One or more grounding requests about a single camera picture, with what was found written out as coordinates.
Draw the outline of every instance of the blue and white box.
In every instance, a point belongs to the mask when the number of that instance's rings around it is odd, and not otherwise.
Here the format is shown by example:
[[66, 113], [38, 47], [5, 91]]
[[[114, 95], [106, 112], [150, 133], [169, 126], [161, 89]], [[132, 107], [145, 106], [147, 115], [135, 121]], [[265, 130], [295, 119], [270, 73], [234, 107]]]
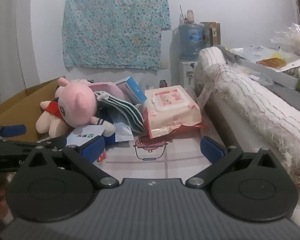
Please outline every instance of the blue and white box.
[[141, 88], [137, 85], [133, 77], [127, 77], [125, 79], [115, 82], [118, 88], [125, 93], [131, 102], [136, 104], [142, 104], [147, 100], [146, 95], [143, 93]]

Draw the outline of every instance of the plush toy leg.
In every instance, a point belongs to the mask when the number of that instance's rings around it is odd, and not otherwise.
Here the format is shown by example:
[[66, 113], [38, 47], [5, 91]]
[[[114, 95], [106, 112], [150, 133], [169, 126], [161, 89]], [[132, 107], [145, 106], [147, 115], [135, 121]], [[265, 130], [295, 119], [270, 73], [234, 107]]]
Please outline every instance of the plush toy leg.
[[102, 123], [102, 125], [105, 127], [105, 131], [103, 132], [103, 135], [106, 137], [109, 137], [111, 135], [114, 134], [115, 132], [115, 127], [112, 123], [109, 123], [103, 119], [97, 118], [95, 116], [91, 117], [90, 122], [92, 124], [100, 124]]
[[49, 129], [49, 136], [50, 138], [55, 138], [60, 135], [64, 135], [69, 130], [68, 124], [66, 124], [64, 121], [59, 119], [56, 116], [52, 116], [52, 121]]
[[35, 128], [37, 129], [38, 133], [46, 133], [49, 131], [51, 116], [52, 115], [46, 111], [42, 113], [35, 124]]

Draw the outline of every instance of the plastic bottle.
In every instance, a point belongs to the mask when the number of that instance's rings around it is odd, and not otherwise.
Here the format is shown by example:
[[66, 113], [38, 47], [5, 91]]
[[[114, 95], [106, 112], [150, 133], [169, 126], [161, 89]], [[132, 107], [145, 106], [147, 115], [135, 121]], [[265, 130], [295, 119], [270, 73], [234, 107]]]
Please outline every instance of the plastic bottle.
[[188, 23], [179, 26], [181, 60], [198, 60], [199, 51], [203, 49], [203, 24], [194, 23], [192, 10], [187, 12]]

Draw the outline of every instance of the floral fabric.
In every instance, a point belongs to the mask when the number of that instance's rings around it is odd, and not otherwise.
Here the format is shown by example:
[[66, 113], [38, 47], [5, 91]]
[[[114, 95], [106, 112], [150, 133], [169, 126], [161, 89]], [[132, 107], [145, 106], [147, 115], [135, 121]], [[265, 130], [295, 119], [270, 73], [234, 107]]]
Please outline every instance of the floral fabric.
[[66, 67], [159, 69], [168, 0], [66, 0]]

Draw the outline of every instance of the clear plastic wrap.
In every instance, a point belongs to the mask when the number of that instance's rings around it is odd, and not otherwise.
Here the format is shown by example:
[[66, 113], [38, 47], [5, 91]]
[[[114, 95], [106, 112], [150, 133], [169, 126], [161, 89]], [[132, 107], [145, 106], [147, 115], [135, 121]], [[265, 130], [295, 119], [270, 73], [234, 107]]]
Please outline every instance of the clear plastic wrap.
[[300, 56], [300, 26], [293, 23], [287, 31], [277, 32], [277, 35], [271, 42], [279, 46], [283, 51], [292, 52]]

